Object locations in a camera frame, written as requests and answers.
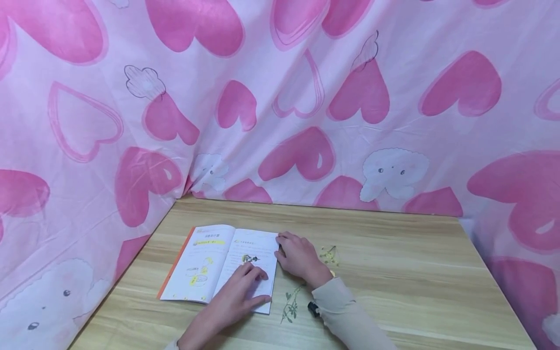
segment yellow label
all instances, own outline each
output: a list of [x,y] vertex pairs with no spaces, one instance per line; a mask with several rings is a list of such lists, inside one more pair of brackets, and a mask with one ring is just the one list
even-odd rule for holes
[[218,240],[208,240],[208,241],[196,241],[194,243],[194,245],[203,245],[203,244],[221,244],[221,245],[224,245],[225,242],[224,241],[218,241]]

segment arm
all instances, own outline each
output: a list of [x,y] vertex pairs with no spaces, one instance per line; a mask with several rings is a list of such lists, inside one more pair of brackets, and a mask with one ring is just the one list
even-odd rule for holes
[[246,299],[253,282],[259,279],[268,279],[261,268],[251,263],[239,266],[210,304],[196,315],[181,338],[171,342],[165,350],[202,350],[222,329],[269,302],[268,295]]
[[350,350],[395,350],[396,346],[354,300],[340,278],[312,291],[325,326]]
[[315,247],[289,232],[278,235],[283,252],[276,258],[284,270],[303,278],[312,289],[319,313],[329,330],[350,350],[395,350],[396,346],[354,300],[341,279],[333,278]]

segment hand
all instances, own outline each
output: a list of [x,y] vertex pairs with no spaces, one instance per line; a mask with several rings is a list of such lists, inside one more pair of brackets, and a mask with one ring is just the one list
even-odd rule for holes
[[319,260],[315,247],[307,238],[283,232],[278,234],[276,242],[283,250],[283,253],[274,253],[280,266],[294,276],[303,278],[311,289],[315,290],[333,279],[329,268]]
[[241,320],[251,311],[270,302],[269,295],[247,300],[254,281],[267,280],[268,275],[251,263],[239,266],[212,301],[194,318],[177,342],[180,350],[198,350],[222,329]]

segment pink heart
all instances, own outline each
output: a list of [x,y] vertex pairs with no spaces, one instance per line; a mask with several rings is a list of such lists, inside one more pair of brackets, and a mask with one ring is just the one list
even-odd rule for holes
[[323,30],[331,38],[345,36],[363,20],[373,3],[374,0],[330,0]]
[[199,199],[205,199],[206,198],[206,195],[204,194],[204,191],[192,191],[191,190],[192,186],[193,186],[193,181],[191,180],[190,176],[187,175],[186,176],[185,189],[183,190],[183,195],[181,197],[186,196],[190,192],[196,198],[199,198]]
[[[307,86],[309,81],[313,81],[313,89],[301,92],[302,86]],[[304,56],[298,62],[296,69],[291,73],[290,79],[284,83],[284,86],[274,99],[272,109],[280,118],[285,118],[295,113],[299,118],[310,118],[314,116],[325,100],[325,88],[321,82],[319,69],[311,52],[305,50]],[[304,107],[296,107],[297,102],[303,102],[307,105]]]
[[[49,200],[50,188],[37,175],[0,169],[0,193],[0,215],[28,217],[43,210]],[[3,236],[4,227],[0,218],[0,241]]]
[[189,146],[194,145],[200,130],[179,110],[169,93],[164,92],[148,104],[142,117],[144,129],[155,139],[171,141],[179,135]]
[[463,207],[451,187],[416,195],[403,205],[403,213],[463,216]]
[[370,123],[381,123],[389,113],[389,92],[375,59],[354,69],[329,104],[326,114],[333,120],[346,120],[359,110]]
[[560,151],[530,151],[501,158],[467,182],[474,195],[514,203],[508,226],[539,254],[560,249]]
[[558,313],[554,272],[516,258],[492,258],[488,268],[537,349],[558,349],[543,330],[543,320]]
[[362,202],[360,200],[361,190],[362,184],[358,180],[347,176],[339,176],[319,193],[313,206],[379,211],[380,208],[376,200],[371,202]]
[[481,116],[498,103],[501,93],[502,80],[492,63],[480,52],[468,51],[432,82],[418,109],[434,116],[458,102],[461,115]]
[[304,41],[317,28],[329,0],[274,0],[270,32],[276,47],[287,51]]
[[107,32],[89,0],[3,1],[2,11],[60,59],[95,63],[107,51]]
[[181,185],[181,171],[166,156],[138,147],[127,148],[115,177],[115,200],[123,222],[137,227],[148,216],[148,192],[163,195]]
[[216,118],[224,129],[232,127],[238,118],[243,131],[253,129],[256,125],[255,96],[239,81],[230,80],[218,100]]
[[142,249],[144,244],[150,239],[151,235],[137,237],[131,240],[126,240],[120,246],[119,257],[116,260],[115,275],[113,282],[116,283],[124,271],[130,266],[132,260],[136,257],[138,252]]
[[317,127],[307,128],[272,150],[259,166],[264,181],[279,178],[296,166],[307,180],[317,181],[334,168],[335,156],[329,138]]
[[255,185],[255,183],[251,179],[243,180],[237,185],[234,185],[231,188],[227,189],[223,193],[223,196],[227,200],[233,200],[236,202],[257,202],[272,204],[272,198],[270,198],[267,190]]
[[[73,111],[75,113],[61,114],[59,105],[61,91],[67,93],[72,98],[85,102],[89,107],[93,107],[95,112],[100,112],[101,114],[92,113],[92,110],[88,111],[87,109],[80,110],[79,113],[78,111]],[[65,105],[65,107],[69,108],[75,108],[77,106],[81,108],[83,105],[76,104],[74,101]],[[116,142],[124,132],[123,121],[120,118],[120,115],[111,107],[108,107],[89,96],[81,94],[68,86],[62,85],[57,81],[53,82],[50,87],[47,112],[49,115],[50,127],[53,130],[58,145],[70,159],[76,162],[87,163],[92,161],[99,153],[99,148],[102,144]],[[114,123],[115,132],[113,136],[100,138],[101,136],[96,134],[96,132],[103,133],[105,132],[104,129],[106,129],[104,126],[99,126],[99,123],[105,122],[100,119],[101,116],[108,117],[110,121]],[[68,136],[62,129],[62,123],[72,124],[71,133],[80,133],[80,137],[76,140],[76,142],[83,143],[81,145],[82,148],[85,148],[84,145],[92,144],[91,149],[86,153],[75,150],[68,141]]]
[[560,112],[553,112],[548,107],[550,99],[560,90],[560,79],[553,82],[540,94],[535,102],[535,115],[544,120],[560,120]]
[[146,8],[157,37],[175,52],[187,50],[197,38],[214,55],[228,57],[245,37],[227,0],[146,0]]

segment fabric backdrop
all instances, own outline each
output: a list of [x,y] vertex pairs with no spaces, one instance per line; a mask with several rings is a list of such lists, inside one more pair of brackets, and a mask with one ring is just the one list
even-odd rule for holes
[[558,18],[556,0],[0,0],[0,347],[65,349],[191,191],[460,217],[560,349]]

